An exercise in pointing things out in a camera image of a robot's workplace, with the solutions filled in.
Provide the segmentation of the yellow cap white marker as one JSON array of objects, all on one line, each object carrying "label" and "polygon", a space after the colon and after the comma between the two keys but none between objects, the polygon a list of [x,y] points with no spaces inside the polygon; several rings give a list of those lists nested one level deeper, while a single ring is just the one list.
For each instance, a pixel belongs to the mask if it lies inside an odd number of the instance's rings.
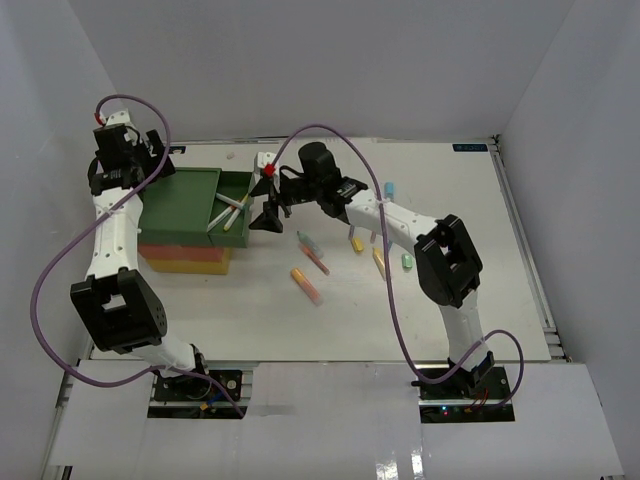
[{"label": "yellow cap white marker", "polygon": [[246,206],[248,199],[249,199],[249,195],[246,194],[243,197],[243,199],[241,200],[240,206],[236,207],[235,210],[232,212],[231,216],[229,217],[229,219],[224,224],[223,230],[225,232],[228,232],[232,228],[232,226],[236,222],[236,220],[239,217],[239,215],[243,212],[244,207]]}]

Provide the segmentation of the green drawer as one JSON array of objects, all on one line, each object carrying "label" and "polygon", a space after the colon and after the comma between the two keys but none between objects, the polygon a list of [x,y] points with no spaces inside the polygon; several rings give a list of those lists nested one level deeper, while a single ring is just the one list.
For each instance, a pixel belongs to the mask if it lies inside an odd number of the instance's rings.
[{"label": "green drawer", "polygon": [[243,171],[222,171],[214,195],[207,236],[217,247],[247,248],[253,199],[248,196],[254,175]]}]

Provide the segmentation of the peach cap white marker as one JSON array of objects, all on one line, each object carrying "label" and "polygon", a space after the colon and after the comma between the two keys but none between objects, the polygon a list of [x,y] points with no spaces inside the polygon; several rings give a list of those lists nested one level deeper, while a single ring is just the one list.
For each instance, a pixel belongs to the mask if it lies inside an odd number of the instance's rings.
[{"label": "peach cap white marker", "polygon": [[243,203],[241,201],[238,200],[234,200],[228,196],[216,193],[215,194],[216,199],[221,200],[225,203],[227,203],[228,205],[234,206],[235,208],[242,208],[243,207]]}]

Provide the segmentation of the red drawer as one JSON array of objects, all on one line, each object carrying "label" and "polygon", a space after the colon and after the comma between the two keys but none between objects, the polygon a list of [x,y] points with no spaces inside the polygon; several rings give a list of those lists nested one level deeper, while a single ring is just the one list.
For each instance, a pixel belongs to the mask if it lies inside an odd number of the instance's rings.
[{"label": "red drawer", "polygon": [[145,259],[177,260],[189,262],[221,262],[229,255],[230,248],[182,245],[140,244],[138,252]]}]

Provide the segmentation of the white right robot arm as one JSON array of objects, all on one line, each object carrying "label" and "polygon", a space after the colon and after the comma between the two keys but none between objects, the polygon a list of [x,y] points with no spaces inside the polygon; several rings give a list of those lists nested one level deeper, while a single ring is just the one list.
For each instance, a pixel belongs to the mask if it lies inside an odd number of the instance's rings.
[{"label": "white right robot arm", "polygon": [[366,183],[343,175],[322,142],[303,145],[298,157],[301,171],[277,165],[273,153],[256,155],[259,179],[251,194],[265,201],[250,229],[280,233],[280,219],[290,216],[293,206],[316,203],[329,217],[402,247],[415,260],[421,290],[441,312],[452,388],[463,398],[477,397],[488,385],[494,357],[481,342],[477,311],[483,265],[463,221],[455,215],[435,219],[379,199]]}]

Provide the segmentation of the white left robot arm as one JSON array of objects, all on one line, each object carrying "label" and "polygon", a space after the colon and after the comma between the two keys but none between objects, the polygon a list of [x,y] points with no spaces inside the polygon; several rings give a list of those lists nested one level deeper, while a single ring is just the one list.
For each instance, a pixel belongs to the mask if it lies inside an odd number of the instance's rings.
[{"label": "white left robot arm", "polygon": [[164,153],[158,133],[147,136],[144,141],[125,123],[94,131],[98,149],[88,179],[100,225],[86,278],[71,286],[70,297],[99,350],[177,368],[177,387],[199,399],[211,387],[204,357],[168,332],[162,302],[139,272],[143,201],[134,189],[151,177]]}]

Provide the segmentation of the yellow drawer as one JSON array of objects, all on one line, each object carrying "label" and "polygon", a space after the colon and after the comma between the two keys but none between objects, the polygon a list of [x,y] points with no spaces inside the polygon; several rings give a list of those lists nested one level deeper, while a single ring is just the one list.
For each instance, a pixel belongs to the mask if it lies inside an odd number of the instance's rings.
[{"label": "yellow drawer", "polygon": [[149,267],[160,273],[226,275],[231,263],[232,250],[221,249],[219,260],[147,259]]}]

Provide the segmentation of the orange cap highlighter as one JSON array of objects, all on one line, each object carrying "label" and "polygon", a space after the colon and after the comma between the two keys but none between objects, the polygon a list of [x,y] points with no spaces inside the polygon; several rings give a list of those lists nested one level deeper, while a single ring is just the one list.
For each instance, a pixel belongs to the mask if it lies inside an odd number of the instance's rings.
[{"label": "orange cap highlighter", "polygon": [[299,268],[293,268],[290,271],[290,276],[314,305],[319,306],[322,304],[320,293]]}]

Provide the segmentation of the yellow highlighter cap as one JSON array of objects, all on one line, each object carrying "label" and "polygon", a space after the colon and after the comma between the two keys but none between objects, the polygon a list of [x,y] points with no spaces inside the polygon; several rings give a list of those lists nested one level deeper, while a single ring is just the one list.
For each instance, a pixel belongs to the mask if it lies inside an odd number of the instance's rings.
[{"label": "yellow highlighter cap", "polygon": [[362,253],[364,251],[364,245],[357,237],[351,239],[351,245],[355,253]]}]

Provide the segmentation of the blue cap highlighter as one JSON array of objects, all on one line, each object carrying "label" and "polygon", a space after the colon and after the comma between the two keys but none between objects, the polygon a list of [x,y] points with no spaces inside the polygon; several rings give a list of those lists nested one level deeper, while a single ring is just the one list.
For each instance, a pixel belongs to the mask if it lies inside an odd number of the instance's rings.
[{"label": "blue cap highlighter", "polygon": [[386,182],[384,184],[384,194],[386,198],[392,198],[395,194],[395,186],[393,182]]}]

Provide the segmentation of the green highlighter cap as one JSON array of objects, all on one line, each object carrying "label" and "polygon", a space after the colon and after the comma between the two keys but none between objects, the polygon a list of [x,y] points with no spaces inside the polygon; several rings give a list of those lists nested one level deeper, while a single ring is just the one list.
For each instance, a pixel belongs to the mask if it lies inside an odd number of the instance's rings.
[{"label": "green highlighter cap", "polygon": [[411,255],[405,253],[401,256],[402,268],[409,271],[413,268],[413,258]]}]

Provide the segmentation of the blue table label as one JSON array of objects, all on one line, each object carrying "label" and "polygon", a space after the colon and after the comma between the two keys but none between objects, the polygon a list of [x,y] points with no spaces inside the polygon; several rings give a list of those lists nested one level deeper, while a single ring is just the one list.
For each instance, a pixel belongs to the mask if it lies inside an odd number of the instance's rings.
[{"label": "blue table label", "polygon": [[488,146],[485,143],[453,143],[454,152],[487,152]]}]

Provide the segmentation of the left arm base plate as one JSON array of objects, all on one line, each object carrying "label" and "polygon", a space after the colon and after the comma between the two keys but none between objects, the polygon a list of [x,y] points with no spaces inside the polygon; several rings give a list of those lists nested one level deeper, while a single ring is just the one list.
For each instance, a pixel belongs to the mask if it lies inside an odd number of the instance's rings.
[{"label": "left arm base plate", "polygon": [[147,417],[174,420],[238,420],[247,411],[252,373],[241,369],[210,369],[209,375],[218,382],[242,414],[215,386],[195,378],[157,377],[154,381]]}]

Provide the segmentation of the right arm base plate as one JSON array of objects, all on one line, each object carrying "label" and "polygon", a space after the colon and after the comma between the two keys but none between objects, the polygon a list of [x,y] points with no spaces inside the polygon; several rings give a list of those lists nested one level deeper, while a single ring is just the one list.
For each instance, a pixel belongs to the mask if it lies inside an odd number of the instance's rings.
[{"label": "right arm base plate", "polygon": [[510,392],[503,367],[494,367],[480,386],[470,391],[452,380],[429,385],[415,379],[422,424],[510,423],[515,421],[511,402],[497,407]]}]

